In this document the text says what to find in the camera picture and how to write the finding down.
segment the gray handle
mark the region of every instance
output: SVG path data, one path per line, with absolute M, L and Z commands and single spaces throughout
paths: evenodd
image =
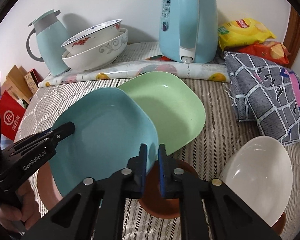
M 35 29 L 33 29 L 33 30 L 30 32 L 29 36 L 28 36 L 28 39 L 27 39 L 27 42 L 26 42 L 26 49 L 27 49 L 27 52 L 28 52 L 29 56 L 30 56 L 31 58 L 33 58 L 34 60 L 40 61 L 40 62 L 44 62 L 44 60 L 43 60 L 42 57 L 36 57 L 36 56 L 33 55 L 33 53 L 31 52 L 30 45 L 29 45 L 29 41 L 30 41 L 31 35 L 34 34 L 34 33 L 35 33 Z
M 18 194 L 16 194 L 20 203 L 23 203 L 23 196 L 19 196 Z M 27 231 L 26 227 L 25 227 L 25 223 L 20 221 L 11 221 L 12 225 L 19 231 L 20 235 L 24 235 Z

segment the pink patch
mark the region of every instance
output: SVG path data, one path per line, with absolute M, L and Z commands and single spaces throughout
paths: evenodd
M 262 84 L 262 79 L 256 74 L 256 73 L 253 73 L 253 75 L 255 76 L 255 78 Z
M 290 76 L 290 81 L 291 81 L 291 84 L 292 84 L 292 90 L 293 90 L 294 96 L 296 97 L 297 105 L 300 108 L 300 84 L 299 84 L 298 78 L 297 78 L 297 76 L 294 72 L 289 73 L 286 70 L 285 74 L 286 74 L 286 72 Z

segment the yellow snack bag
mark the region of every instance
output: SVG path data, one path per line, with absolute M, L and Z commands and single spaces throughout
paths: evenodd
M 276 38 L 266 26 L 251 18 L 224 23 L 218 31 L 219 46 L 222 50 L 246 46 L 255 42 L 263 43 L 266 39 Z

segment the green plate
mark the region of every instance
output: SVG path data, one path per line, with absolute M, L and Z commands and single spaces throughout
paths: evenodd
M 206 112 L 201 100 L 173 74 L 145 73 L 118 88 L 150 117 L 167 155 L 191 142 L 204 127 Z

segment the thermos handle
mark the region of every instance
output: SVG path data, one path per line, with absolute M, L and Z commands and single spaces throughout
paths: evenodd
M 36 56 L 33 55 L 33 53 L 31 52 L 30 45 L 29 45 L 29 41 L 30 41 L 31 35 L 34 34 L 34 33 L 35 33 L 35 29 L 33 29 L 33 30 L 30 32 L 29 36 L 28 36 L 28 39 L 27 39 L 27 42 L 26 42 L 26 49 L 27 49 L 27 52 L 28 52 L 29 56 L 30 56 L 31 58 L 33 58 L 34 60 L 40 61 L 40 62 L 44 62 L 44 60 L 43 60 L 42 57 L 36 57 Z
M 179 0 L 180 46 L 194 49 L 199 25 L 199 0 Z

